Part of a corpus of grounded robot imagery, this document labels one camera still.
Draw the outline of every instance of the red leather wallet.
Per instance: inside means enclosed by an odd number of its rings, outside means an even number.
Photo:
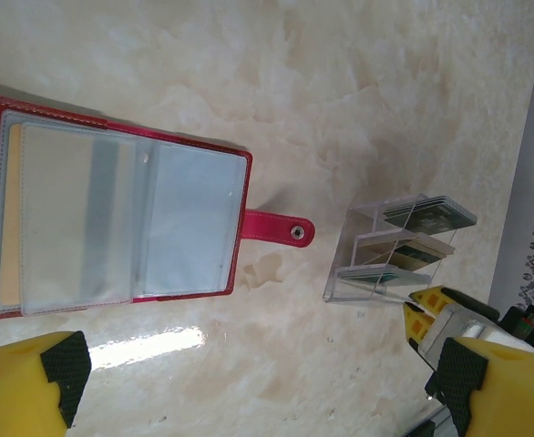
[[[134,137],[151,138],[154,140],[183,145],[186,147],[212,150],[214,152],[219,152],[222,154],[230,154],[243,157],[246,160],[247,165],[244,173],[244,185],[241,195],[241,204],[240,208],[238,209],[239,216],[237,217],[238,224],[236,226],[235,243],[232,251],[232,258],[230,260],[228,280],[226,282],[226,287],[224,288],[224,290],[206,293],[193,293],[186,295],[178,294],[172,296],[139,297],[135,298],[133,302],[149,300],[192,299],[198,297],[218,296],[232,293],[234,272],[236,268],[237,255],[241,239],[258,239],[262,241],[270,241],[274,243],[294,246],[296,248],[306,247],[313,240],[313,237],[315,235],[315,228],[313,223],[306,218],[281,216],[278,214],[245,209],[245,202],[249,185],[249,176],[251,173],[252,164],[252,155],[249,152],[222,147],[204,141],[192,140],[189,138],[176,136],[171,133],[155,131],[145,127],[125,125],[118,122],[106,120],[105,118],[68,113],[50,107],[42,107],[26,102],[15,101],[5,97],[0,97],[0,125],[2,115],[6,110],[66,122],[68,124],[73,124],[80,127],[90,127],[91,129],[97,131],[102,130],[107,132],[126,133]],[[17,317],[20,315],[22,315],[20,311],[4,312],[0,313],[0,319],[8,317]]]

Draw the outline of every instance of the marble surface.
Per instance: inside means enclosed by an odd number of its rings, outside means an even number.
[[[0,320],[82,330],[71,436],[397,435],[435,408],[399,308],[322,302],[354,201],[474,211],[440,281],[485,300],[534,79],[534,1],[0,2],[0,84],[254,155],[249,207],[308,249],[243,242],[236,290]]]

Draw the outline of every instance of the card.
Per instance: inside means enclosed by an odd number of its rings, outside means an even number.
[[[20,304],[20,138],[21,125],[12,125],[8,140],[0,261],[0,306],[6,307]]]
[[[386,217],[400,216],[401,214],[408,214],[409,212],[411,212],[413,208],[415,210],[420,210],[423,208],[428,208],[434,205],[438,205],[442,202],[443,200],[441,198],[430,198],[427,200],[421,200],[421,201],[418,201],[417,203],[409,203],[406,205],[401,205],[400,207],[389,208],[385,211],[385,216]]]
[[[338,279],[365,284],[385,286],[404,286],[428,284],[431,277],[419,273],[412,273],[395,266],[384,264],[357,266],[338,272]]]
[[[359,248],[354,263],[388,263],[400,269],[415,271],[445,257],[446,254],[432,250],[415,240],[400,240],[396,245],[394,242],[388,242]]]
[[[430,206],[415,207],[410,213],[410,217],[408,212],[395,214],[394,211],[387,211],[385,215],[387,223],[405,227],[413,232],[424,232],[428,235],[462,229],[476,224],[476,218],[473,214],[449,198]]]

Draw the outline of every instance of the wallet flap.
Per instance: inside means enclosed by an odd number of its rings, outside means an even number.
[[[270,212],[247,210],[242,225],[244,239],[259,239],[305,248],[315,236],[315,226],[307,218],[282,216]]]

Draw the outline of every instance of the black rubber pad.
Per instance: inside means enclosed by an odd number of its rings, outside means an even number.
[[[437,378],[457,434],[464,437],[471,423],[469,397],[481,390],[488,360],[454,339],[446,339],[439,357]]]
[[[419,307],[417,307],[417,305],[415,305],[414,303],[411,303],[411,302],[405,302],[405,305],[413,310],[414,312],[423,312],[425,314],[425,312],[423,310],[421,310]]]
[[[48,382],[56,382],[60,389],[58,409],[67,424],[73,425],[83,390],[91,372],[85,335],[78,330],[57,345],[40,354]]]

